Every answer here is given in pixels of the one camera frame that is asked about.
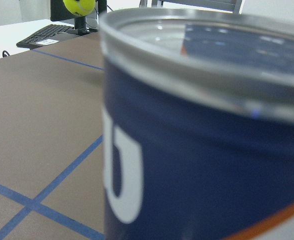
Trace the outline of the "white blue tennis ball can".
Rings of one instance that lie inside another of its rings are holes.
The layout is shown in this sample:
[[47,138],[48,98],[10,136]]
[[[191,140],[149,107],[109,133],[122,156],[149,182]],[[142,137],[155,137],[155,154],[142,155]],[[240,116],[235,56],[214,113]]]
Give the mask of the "white blue tennis ball can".
[[99,20],[107,240],[294,240],[294,23]]

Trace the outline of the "yellow tennis ball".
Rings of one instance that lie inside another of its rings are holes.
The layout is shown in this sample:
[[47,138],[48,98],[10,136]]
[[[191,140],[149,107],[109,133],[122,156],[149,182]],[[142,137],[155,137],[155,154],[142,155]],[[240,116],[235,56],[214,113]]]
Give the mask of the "yellow tennis ball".
[[63,0],[62,2],[71,14],[78,17],[91,14],[96,6],[94,0]]

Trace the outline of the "black computer monitor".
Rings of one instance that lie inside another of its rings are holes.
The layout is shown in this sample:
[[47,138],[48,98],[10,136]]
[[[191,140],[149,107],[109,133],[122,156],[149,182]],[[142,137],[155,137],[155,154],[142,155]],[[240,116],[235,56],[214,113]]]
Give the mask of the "black computer monitor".
[[98,31],[98,26],[89,26],[87,16],[107,12],[106,0],[51,0],[50,20],[52,22],[73,20],[73,26],[60,26],[57,32],[83,36]]

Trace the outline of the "black keyboard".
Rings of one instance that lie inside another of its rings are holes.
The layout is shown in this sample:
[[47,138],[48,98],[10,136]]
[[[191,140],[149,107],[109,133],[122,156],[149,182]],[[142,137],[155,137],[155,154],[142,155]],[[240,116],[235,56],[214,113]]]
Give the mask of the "black keyboard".
[[29,48],[31,43],[43,41],[45,39],[52,39],[57,36],[58,33],[66,33],[68,30],[73,30],[72,26],[50,24],[38,31],[34,32],[30,36],[16,43],[18,48]]

